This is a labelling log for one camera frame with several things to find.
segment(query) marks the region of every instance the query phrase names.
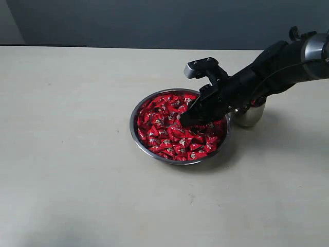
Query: gray wall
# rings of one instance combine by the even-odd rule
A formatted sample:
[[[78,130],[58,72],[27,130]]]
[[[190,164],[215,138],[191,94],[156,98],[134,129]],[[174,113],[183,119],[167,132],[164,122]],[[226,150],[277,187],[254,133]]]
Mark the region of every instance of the gray wall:
[[[28,44],[264,49],[326,32],[328,0],[8,0]]]
[[[6,0],[0,0],[0,44],[24,44]]]

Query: table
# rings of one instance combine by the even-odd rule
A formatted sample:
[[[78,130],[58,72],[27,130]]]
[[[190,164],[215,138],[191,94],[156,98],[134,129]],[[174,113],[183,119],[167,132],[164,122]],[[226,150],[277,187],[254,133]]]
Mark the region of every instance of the table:
[[[328,80],[271,96],[203,164],[166,165],[131,138],[142,98],[207,83],[187,62],[233,74],[259,53],[0,47],[0,246],[327,246]]]

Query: candy wrapper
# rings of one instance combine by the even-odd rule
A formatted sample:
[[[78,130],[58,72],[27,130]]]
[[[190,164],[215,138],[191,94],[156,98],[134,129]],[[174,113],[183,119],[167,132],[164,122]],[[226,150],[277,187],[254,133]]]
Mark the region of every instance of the candy wrapper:
[[[214,152],[227,130],[224,118],[188,128],[180,124],[180,115],[197,97],[168,93],[146,101],[137,116],[140,141],[151,152],[168,160],[193,161]]]

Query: metal bowl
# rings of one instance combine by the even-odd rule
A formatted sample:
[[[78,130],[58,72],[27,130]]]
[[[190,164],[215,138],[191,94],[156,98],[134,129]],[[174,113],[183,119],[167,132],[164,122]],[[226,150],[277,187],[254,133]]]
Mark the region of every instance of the metal bowl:
[[[214,155],[218,154],[219,151],[222,149],[222,147],[224,146],[224,144],[227,142],[227,140],[230,137],[231,134],[231,118],[229,115],[226,115],[226,122],[227,122],[227,132],[225,135],[225,138],[220,142],[219,147],[213,151],[212,153],[210,153],[209,155],[207,155],[206,157],[200,158],[198,160],[193,160],[193,161],[173,161],[173,160],[168,160],[166,158],[163,158],[161,156],[158,156],[155,153],[152,153],[151,151],[149,151],[139,140],[138,138],[138,132],[137,132],[137,117],[138,117],[138,113],[140,111],[140,107],[144,104],[144,102],[146,102],[149,99],[155,98],[156,96],[159,95],[164,95],[167,93],[190,93],[190,94],[195,94],[195,95],[199,95],[200,93],[198,91],[195,90],[190,90],[190,89],[166,89],[166,90],[161,90],[159,92],[156,92],[154,94],[149,95],[148,97],[146,97],[145,99],[143,99],[133,110],[132,115],[130,117],[130,132],[132,134],[132,137],[135,141],[135,143],[137,144],[137,146],[144,151],[146,154],[148,154],[149,156],[156,158],[157,160],[169,163],[169,164],[173,164],[173,165],[191,165],[191,164],[196,164],[202,161],[205,161],[207,159],[209,159],[210,157],[213,157]]]

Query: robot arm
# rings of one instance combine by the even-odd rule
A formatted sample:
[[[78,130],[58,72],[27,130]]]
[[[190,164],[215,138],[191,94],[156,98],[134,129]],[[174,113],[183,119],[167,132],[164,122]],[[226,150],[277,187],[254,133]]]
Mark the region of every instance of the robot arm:
[[[247,109],[252,101],[261,103],[298,82],[329,78],[329,34],[313,31],[300,36],[293,27],[289,35],[292,43],[275,43],[233,76],[228,76],[214,58],[188,63],[184,70],[187,78],[206,76],[211,84],[200,89],[199,98],[181,115],[181,124],[220,120],[235,109]]]

